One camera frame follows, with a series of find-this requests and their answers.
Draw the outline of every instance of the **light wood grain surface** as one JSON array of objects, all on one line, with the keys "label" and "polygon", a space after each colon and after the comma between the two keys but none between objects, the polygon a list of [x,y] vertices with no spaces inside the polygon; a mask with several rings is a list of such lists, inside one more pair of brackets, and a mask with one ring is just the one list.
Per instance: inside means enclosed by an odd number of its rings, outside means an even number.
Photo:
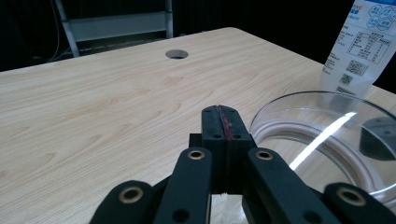
[{"label": "light wood grain surface", "polygon": [[[118,184],[170,175],[202,109],[233,107],[248,126],[276,97],[317,90],[322,66],[225,28],[0,73],[0,222],[88,223]],[[367,99],[396,113],[388,91]]]}]

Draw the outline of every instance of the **screw hole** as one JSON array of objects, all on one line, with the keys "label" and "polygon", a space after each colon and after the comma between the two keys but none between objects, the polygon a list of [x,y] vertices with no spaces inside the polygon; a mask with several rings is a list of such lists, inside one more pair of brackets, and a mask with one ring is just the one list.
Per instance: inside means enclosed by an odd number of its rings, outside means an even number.
[{"label": "screw hole", "polygon": [[363,196],[353,189],[340,188],[337,190],[337,195],[344,202],[355,206],[364,206],[366,204],[366,200],[363,198]]},{"label": "screw hole", "polygon": [[306,211],[303,213],[305,220],[312,224],[322,223],[322,218],[316,212],[313,211]]},{"label": "screw hole", "polygon": [[185,59],[189,56],[189,53],[182,49],[171,49],[165,55],[170,59]]},{"label": "screw hole", "polygon": [[139,187],[129,187],[122,190],[119,199],[122,203],[135,203],[143,197],[143,190]]},{"label": "screw hole", "polygon": [[184,209],[178,209],[172,215],[172,219],[178,223],[183,223],[183,222],[187,221],[189,219],[189,217],[190,217],[189,212]]},{"label": "screw hole", "polygon": [[194,150],[189,152],[189,158],[192,160],[200,160],[205,156],[205,153],[202,151]]},{"label": "screw hole", "polygon": [[258,152],[256,153],[256,157],[259,158],[259,159],[261,159],[261,160],[269,161],[269,160],[271,160],[274,156],[273,156],[271,153],[266,152],[266,151],[258,151]]}]

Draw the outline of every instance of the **nutrition facts label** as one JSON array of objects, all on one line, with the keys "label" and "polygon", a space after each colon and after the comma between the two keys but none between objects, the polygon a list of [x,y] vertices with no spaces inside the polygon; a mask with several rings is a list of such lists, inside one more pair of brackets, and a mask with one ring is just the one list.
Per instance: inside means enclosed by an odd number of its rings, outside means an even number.
[{"label": "nutrition facts label", "polygon": [[390,41],[382,35],[359,32],[347,52],[372,63],[379,63],[389,46]]}]

